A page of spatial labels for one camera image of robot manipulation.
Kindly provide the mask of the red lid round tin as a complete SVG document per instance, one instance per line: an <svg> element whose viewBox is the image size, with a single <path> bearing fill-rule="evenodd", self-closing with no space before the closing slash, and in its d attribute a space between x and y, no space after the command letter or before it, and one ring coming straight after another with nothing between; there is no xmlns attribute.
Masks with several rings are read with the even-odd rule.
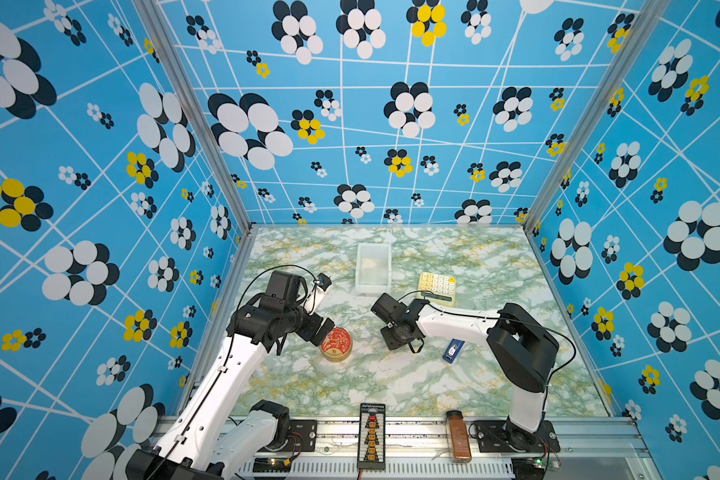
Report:
<svg viewBox="0 0 720 480"><path fill-rule="evenodd" d="M352 348L352 337L344 328L332 329L320 345L323 357L334 363L346 360L350 356Z"/></svg>

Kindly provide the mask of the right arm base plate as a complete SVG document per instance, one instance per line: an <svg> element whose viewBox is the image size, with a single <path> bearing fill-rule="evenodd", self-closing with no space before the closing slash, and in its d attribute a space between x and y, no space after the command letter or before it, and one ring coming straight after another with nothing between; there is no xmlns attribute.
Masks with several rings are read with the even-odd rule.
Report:
<svg viewBox="0 0 720 480"><path fill-rule="evenodd" d="M529 433L507 420L476 420L470 425L471 436L481 453L544 454L561 451L553 424L543 420Z"/></svg>

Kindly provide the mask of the brown spice bottle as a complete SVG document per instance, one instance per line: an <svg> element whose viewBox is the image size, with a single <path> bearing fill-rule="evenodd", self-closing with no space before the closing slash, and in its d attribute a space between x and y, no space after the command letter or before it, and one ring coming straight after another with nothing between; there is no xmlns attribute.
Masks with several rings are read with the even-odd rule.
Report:
<svg viewBox="0 0 720 480"><path fill-rule="evenodd" d="M470 436L462 412L448 410L446 424L451 460L454 463L469 463L472 460Z"/></svg>

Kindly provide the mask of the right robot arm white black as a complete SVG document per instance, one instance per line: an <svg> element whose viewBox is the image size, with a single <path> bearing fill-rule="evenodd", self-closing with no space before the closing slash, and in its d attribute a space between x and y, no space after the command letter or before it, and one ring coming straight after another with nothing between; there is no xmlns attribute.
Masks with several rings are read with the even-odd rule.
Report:
<svg viewBox="0 0 720 480"><path fill-rule="evenodd" d="M501 441L515 451L539 442L559 343L523 307L507 303L498 310L447 310L427 299L405 304L384 293L371 312L385 323L381 334L391 351L407 346L416 353L415 342L435 337L489 347L512 385Z"/></svg>

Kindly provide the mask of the black power strip orange plugs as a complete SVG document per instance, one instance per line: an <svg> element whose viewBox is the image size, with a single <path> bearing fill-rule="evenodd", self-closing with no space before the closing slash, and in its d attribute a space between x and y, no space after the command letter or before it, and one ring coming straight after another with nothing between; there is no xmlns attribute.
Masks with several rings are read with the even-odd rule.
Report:
<svg viewBox="0 0 720 480"><path fill-rule="evenodd" d="M385 469L385 440L386 405L361 403L357 451L357 467L361 472Z"/></svg>

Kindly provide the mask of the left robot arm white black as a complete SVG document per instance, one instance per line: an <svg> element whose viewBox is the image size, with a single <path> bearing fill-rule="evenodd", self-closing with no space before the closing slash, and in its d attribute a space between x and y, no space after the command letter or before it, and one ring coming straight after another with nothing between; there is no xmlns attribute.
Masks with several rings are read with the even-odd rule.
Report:
<svg viewBox="0 0 720 480"><path fill-rule="evenodd" d="M268 269L265 291L238 304L194 396L153 447L131 456L126 478L232 479L260 449L287 441L289 410L267 400L230 432L222 429L250 377L270 353L281 354L288 335L320 346L333 329L317 312L331 279L302 271L296 265Z"/></svg>

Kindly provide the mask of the white translucent plastic bin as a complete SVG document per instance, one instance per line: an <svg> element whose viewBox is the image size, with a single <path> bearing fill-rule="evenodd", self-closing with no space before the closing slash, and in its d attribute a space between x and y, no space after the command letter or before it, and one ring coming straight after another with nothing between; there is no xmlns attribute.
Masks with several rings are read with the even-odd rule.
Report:
<svg viewBox="0 0 720 480"><path fill-rule="evenodd" d="M360 295L388 292L392 281L391 245L360 243L357 246L355 291Z"/></svg>

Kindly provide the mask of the aluminium front rail frame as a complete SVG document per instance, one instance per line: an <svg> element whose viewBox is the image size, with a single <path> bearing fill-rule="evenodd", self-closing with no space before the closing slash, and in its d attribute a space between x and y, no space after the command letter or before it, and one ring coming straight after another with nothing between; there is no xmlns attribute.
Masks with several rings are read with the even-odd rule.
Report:
<svg viewBox="0 0 720 480"><path fill-rule="evenodd" d="M239 479L658 479L660 473L634 421L628 418L555 418L557 453L482 452L470 441L472 459L451 459L441 417L389 417L386 466L357 467L358 417L322 417L314 448L300 454L289 472L247 461Z"/></svg>

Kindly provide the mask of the yellow calculator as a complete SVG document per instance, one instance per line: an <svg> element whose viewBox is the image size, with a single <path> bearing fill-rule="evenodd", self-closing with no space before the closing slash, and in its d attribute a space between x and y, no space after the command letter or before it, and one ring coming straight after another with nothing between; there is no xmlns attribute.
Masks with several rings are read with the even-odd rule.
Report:
<svg viewBox="0 0 720 480"><path fill-rule="evenodd" d="M455 305L456 279L449 275L423 272L419 277L418 296L443 306Z"/></svg>

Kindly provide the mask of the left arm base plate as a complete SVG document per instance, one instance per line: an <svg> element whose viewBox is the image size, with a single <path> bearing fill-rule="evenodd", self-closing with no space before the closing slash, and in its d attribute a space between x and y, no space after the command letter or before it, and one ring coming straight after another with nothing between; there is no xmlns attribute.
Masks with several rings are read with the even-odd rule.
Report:
<svg viewBox="0 0 720 480"><path fill-rule="evenodd" d="M314 452L317 440L318 421L315 419L295 419L288 425L286 436L282 441L276 440L273 445L260 449L266 453L297 453Z"/></svg>

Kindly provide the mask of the blue black stapler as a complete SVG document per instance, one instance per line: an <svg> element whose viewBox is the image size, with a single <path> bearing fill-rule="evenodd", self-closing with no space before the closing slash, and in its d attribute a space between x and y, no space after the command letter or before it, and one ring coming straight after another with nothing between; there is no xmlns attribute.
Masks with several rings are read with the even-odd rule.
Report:
<svg viewBox="0 0 720 480"><path fill-rule="evenodd" d="M462 348L465 345L465 341L458 340L458 339L452 339L448 345L448 347L445 349L442 359L448 363L453 364L460 354Z"/></svg>

